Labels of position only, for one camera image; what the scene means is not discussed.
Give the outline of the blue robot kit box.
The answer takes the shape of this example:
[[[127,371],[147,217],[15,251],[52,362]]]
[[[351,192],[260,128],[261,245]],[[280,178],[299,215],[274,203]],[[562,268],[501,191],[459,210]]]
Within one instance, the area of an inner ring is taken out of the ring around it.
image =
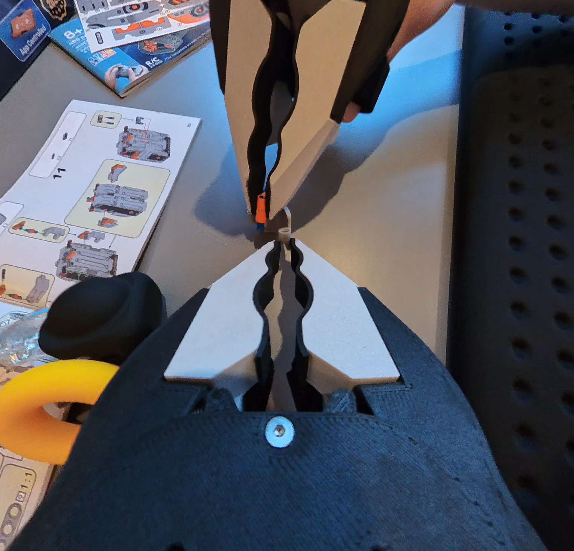
[[[73,0],[1,0],[1,98],[74,13]]]

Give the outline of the person's right hand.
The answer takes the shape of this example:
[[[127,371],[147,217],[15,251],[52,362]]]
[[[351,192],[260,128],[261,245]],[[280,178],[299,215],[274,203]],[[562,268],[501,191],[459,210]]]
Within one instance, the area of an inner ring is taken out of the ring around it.
[[[389,63],[418,35],[435,24],[456,0],[359,0],[366,6],[336,104],[347,106],[345,123],[372,112]]]

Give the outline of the open instruction booklet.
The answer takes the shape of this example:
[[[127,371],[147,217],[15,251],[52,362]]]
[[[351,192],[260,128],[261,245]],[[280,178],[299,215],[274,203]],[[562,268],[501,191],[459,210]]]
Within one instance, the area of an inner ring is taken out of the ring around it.
[[[36,511],[78,425],[163,315],[135,273],[200,121],[72,101],[1,199],[1,317],[48,309],[39,346],[56,361],[1,368],[1,550]]]

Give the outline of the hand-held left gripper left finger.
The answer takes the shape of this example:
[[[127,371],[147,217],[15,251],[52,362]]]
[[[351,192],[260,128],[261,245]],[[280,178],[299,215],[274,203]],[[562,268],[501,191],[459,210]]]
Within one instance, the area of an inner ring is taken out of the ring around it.
[[[269,242],[215,282],[164,377],[227,389],[240,410],[265,410],[274,364],[264,310],[275,274],[276,242]]]

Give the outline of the grey desk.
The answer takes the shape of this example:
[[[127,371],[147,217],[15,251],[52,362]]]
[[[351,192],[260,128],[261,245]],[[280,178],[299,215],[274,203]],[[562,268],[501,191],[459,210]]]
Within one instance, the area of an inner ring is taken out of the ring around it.
[[[445,361],[464,9],[406,45],[371,114],[341,125],[293,197],[293,236]],[[71,100],[202,120],[139,269],[171,315],[253,253],[213,45],[118,98],[49,45],[1,100],[1,195]]]

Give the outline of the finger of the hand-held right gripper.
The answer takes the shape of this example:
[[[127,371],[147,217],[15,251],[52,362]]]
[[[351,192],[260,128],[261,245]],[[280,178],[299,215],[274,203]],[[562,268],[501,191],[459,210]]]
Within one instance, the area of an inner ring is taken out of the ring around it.
[[[289,203],[338,134],[341,122],[331,117],[332,109],[365,6],[362,1],[330,0],[300,29],[295,51],[298,90],[268,178],[269,219]]]
[[[231,0],[225,104],[249,212],[266,182],[270,101],[276,80],[276,18],[262,0]]]

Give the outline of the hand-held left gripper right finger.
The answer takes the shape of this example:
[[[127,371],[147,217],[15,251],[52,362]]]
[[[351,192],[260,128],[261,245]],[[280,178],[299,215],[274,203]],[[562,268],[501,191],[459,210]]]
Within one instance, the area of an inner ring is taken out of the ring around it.
[[[339,389],[388,384],[400,374],[359,286],[307,247],[291,239],[296,326],[290,388],[297,411],[322,411]]]

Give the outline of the sticker sheet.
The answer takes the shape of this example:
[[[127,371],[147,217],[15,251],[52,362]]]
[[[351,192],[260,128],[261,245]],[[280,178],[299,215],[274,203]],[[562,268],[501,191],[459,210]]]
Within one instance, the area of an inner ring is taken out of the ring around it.
[[[207,23],[209,0],[74,0],[95,53]]]

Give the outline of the grey panel brick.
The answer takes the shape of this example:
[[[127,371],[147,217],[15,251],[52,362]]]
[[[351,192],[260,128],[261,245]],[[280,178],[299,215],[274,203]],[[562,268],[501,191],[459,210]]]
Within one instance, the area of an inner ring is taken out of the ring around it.
[[[291,239],[291,211],[287,206],[280,210],[275,217],[268,219],[263,231],[276,237],[276,240],[287,245]]]

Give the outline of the black perforated office chair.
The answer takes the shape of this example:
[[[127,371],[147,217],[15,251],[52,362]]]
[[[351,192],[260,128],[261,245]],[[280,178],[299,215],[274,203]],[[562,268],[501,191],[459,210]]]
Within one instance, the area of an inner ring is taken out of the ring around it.
[[[573,17],[465,11],[448,362],[549,550],[573,550]]]

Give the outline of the blue covered booklet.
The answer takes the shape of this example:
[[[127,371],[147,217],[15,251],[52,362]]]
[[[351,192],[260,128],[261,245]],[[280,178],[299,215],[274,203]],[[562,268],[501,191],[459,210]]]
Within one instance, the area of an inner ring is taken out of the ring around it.
[[[95,53],[90,47],[79,18],[55,28],[51,40],[86,71],[116,93],[125,97],[155,72],[202,48],[211,40],[210,20],[181,33],[166,34]]]

